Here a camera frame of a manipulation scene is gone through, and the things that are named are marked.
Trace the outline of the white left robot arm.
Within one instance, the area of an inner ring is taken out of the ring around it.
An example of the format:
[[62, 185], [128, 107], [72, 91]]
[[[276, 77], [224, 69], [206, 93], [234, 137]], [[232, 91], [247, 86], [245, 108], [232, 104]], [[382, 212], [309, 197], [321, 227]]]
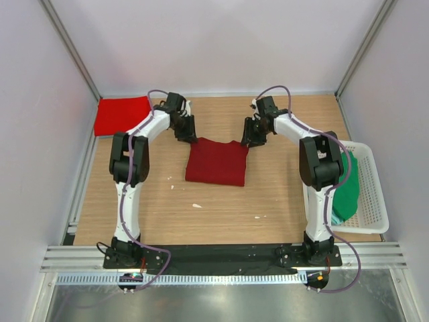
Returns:
[[149, 174], [149, 144], [163, 131], [172, 129], [179, 142], [197, 142], [190, 101], [169, 92], [166, 100], [154, 105], [135, 127], [113, 136], [109, 172], [117, 189], [117, 224], [111, 245], [105, 252], [104, 268], [134, 268], [143, 261], [140, 242], [139, 202]]

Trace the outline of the dark red t shirt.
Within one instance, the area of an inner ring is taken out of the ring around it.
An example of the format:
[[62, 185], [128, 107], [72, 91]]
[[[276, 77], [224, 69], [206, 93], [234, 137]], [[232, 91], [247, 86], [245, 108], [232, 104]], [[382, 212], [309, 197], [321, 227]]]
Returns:
[[207, 184], [245, 186], [249, 148], [237, 141], [215, 142], [199, 138], [190, 145], [185, 180]]

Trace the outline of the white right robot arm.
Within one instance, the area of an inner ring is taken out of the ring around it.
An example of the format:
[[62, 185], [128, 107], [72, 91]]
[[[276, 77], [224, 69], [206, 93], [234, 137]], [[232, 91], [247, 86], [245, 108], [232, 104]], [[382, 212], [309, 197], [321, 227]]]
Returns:
[[344, 173], [344, 147], [333, 132], [322, 132], [302, 123], [289, 109], [278, 109], [271, 96], [253, 99], [253, 115], [245, 118], [241, 143], [262, 146], [270, 133], [279, 134], [299, 148], [299, 173], [306, 187], [306, 228], [303, 256], [311, 264], [324, 262], [334, 251], [331, 230], [332, 204]]

